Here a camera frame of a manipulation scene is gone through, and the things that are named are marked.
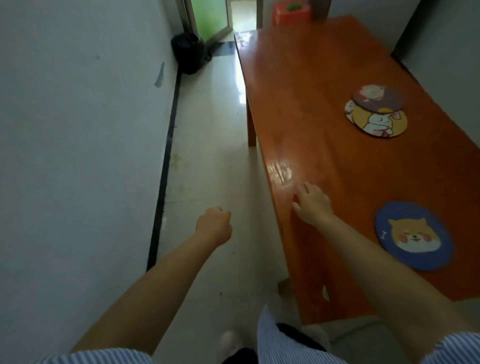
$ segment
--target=person's left arm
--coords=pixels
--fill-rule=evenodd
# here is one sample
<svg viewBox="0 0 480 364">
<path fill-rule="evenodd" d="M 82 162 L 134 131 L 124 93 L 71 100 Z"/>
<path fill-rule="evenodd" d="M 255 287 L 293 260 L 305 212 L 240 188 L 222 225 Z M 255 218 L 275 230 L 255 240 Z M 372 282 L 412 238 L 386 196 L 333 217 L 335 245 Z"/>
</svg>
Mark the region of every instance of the person's left arm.
<svg viewBox="0 0 480 364">
<path fill-rule="evenodd" d="M 125 348 L 153 355 L 200 268 L 230 239 L 230 215 L 220 207 L 207 209 L 195 234 L 131 286 L 71 352 Z"/>
</svg>

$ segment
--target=red plastic stool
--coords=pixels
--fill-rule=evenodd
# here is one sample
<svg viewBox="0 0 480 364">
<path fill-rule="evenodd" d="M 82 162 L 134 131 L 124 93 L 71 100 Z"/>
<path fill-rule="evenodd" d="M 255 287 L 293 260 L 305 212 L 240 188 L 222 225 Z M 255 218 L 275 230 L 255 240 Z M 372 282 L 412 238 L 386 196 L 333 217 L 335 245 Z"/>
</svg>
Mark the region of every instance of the red plastic stool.
<svg viewBox="0 0 480 364">
<path fill-rule="evenodd" d="M 299 9 L 288 10 L 287 7 L 295 8 L 299 4 Z M 301 23 L 310 23 L 312 21 L 312 10 L 306 0 L 280 0 L 273 4 L 272 25 L 295 25 Z"/>
</svg>

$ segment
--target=shoe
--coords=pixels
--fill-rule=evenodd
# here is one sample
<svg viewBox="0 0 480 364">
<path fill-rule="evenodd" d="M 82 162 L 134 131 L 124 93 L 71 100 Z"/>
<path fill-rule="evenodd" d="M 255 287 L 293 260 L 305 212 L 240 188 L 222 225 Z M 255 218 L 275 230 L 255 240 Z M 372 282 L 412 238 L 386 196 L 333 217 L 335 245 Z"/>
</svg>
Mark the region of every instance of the shoe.
<svg viewBox="0 0 480 364">
<path fill-rule="evenodd" d="M 231 357 L 243 347 L 243 341 L 237 332 L 233 330 L 226 331 L 218 343 L 216 351 L 217 363 L 222 364 L 227 358 Z"/>
<path fill-rule="evenodd" d="M 327 352 L 332 352 L 332 345 L 330 345 L 330 339 L 327 332 L 320 327 L 320 325 L 306 325 L 302 326 L 301 331 L 309 338 L 315 340 L 322 345 Z"/>
</svg>

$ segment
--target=hand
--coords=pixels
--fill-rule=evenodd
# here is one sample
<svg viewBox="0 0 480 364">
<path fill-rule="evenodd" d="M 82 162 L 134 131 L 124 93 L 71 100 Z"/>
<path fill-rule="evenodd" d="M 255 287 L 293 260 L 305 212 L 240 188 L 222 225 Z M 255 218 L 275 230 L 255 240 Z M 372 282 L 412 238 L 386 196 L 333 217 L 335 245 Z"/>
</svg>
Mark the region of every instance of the hand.
<svg viewBox="0 0 480 364">
<path fill-rule="evenodd" d="M 225 244 L 232 236 L 230 211 L 223 211 L 220 206 L 205 210 L 197 220 L 195 232 L 215 242 L 215 247 Z"/>
<path fill-rule="evenodd" d="M 298 186 L 297 196 L 300 204 L 293 203 L 293 209 L 300 219 L 319 228 L 334 216 L 330 199 L 320 187 L 308 182 Z"/>
</svg>

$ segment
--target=forearm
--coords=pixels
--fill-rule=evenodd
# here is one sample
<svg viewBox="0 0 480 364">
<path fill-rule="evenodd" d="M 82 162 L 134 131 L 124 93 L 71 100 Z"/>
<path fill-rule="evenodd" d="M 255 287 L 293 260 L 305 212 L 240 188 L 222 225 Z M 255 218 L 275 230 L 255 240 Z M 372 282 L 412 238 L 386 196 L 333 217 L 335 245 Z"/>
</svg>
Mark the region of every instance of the forearm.
<svg viewBox="0 0 480 364">
<path fill-rule="evenodd" d="M 120 347 L 153 354 L 215 247 L 207 236 L 188 238 L 131 286 L 72 352 Z"/>
<path fill-rule="evenodd" d="M 445 335 L 472 330 L 449 299 L 348 224 L 332 216 L 317 228 L 346 262 L 411 360 L 420 360 Z"/>
</svg>

